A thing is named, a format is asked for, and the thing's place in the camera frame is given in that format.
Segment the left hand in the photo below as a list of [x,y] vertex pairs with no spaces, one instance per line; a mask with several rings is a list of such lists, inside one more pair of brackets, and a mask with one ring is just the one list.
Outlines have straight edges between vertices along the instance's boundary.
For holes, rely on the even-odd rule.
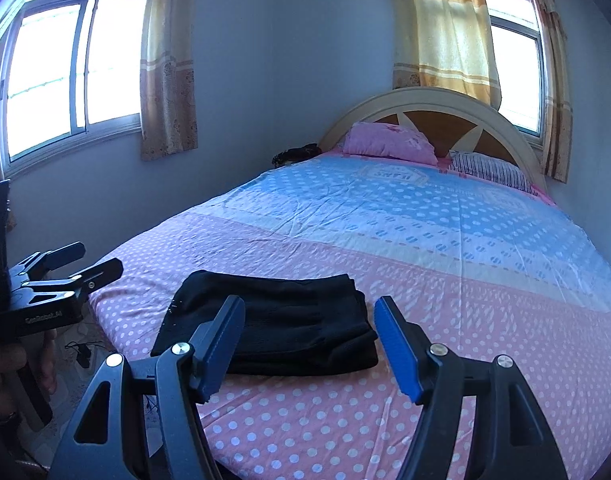
[[[56,330],[48,330],[43,336],[42,350],[38,354],[38,384],[49,394],[57,389]],[[17,411],[17,403],[7,386],[5,376],[25,367],[28,355],[22,344],[6,344],[0,347],[0,420]]]

